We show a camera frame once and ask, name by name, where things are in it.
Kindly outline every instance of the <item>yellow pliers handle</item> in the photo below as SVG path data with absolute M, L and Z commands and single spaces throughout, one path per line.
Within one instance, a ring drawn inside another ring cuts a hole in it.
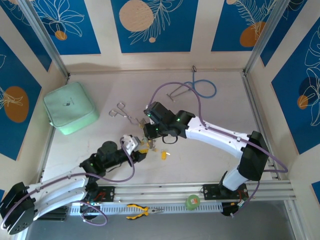
M 137 205 L 137 204 L 128 204 L 127 207 L 128 207 L 128 208 L 141 209 L 143 212 L 140 213 L 140 214 L 137 215 L 137 216 L 127 216 L 126 219 L 135 220 L 135 219 L 141 218 L 141 217 L 143 217 L 143 216 L 148 216 L 148 215 L 149 215 L 149 213 L 148 213 L 149 207 L 148 207 L 148 206 L 143 207 L 143 206 L 140 206 L 140 205 Z

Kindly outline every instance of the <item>pliers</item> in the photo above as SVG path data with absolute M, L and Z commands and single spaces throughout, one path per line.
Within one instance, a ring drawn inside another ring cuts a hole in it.
M 148 206 L 143 207 L 143 206 L 139 206 L 137 204 L 128 204 L 127 207 L 128 208 L 138 208 L 143 211 L 143 213 L 140 213 L 137 216 L 127 216 L 126 219 L 129 219 L 129 220 L 135 220 L 135 219 L 141 218 L 143 216 L 148 216 L 149 214 L 159 214 L 159 213 L 164 212 L 162 209 L 159 209 L 159 208 L 150 209 Z

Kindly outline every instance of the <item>beige wall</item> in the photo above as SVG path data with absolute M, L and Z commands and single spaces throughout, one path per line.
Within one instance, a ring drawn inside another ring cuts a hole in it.
M 62 86 L 66 80 L 54 64 L 51 65 L 49 72 L 44 69 L 1 7 L 0 23 L 0 36 L 42 86 L 18 160 L 14 161 L 0 154 L 0 189 L 9 191 L 12 185 L 18 182 L 30 184 L 36 181 L 40 160 L 51 129 L 43 106 L 43 98 L 46 93 Z M 9 239 L 6 231 L 0 230 L 0 239 Z
M 62 59 L 71 73 L 190 69 L 192 65 L 198 69 L 243 69 L 251 51 L 211 52 L 224 1 L 198 1 L 191 52 L 122 54 L 111 1 L 85 0 L 101 54 L 63 55 Z
M 320 239 L 320 206 L 311 187 L 320 180 L 320 145 L 298 154 L 271 82 L 319 17 L 319 0 L 308 0 L 266 68 L 259 59 L 249 76 L 264 111 L 269 139 L 276 155 L 289 168 L 288 178 L 313 239 Z

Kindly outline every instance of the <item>green tape roll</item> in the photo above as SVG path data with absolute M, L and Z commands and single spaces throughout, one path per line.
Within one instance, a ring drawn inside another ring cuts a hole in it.
M 190 195 L 185 201 L 186 209 L 189 211 L 195 210 L 200 205 L 200 198 L 197 195 Z

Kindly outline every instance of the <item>gray floor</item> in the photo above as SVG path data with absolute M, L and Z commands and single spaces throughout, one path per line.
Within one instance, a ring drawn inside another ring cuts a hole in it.
M 82 222 L 36 221 L 27 240 L 291 240 L 293 231 L 282 202 L 251 202 L 234 219 L 221 213 L 155 214 L 137 220 L 109 216 L 103 227 Z

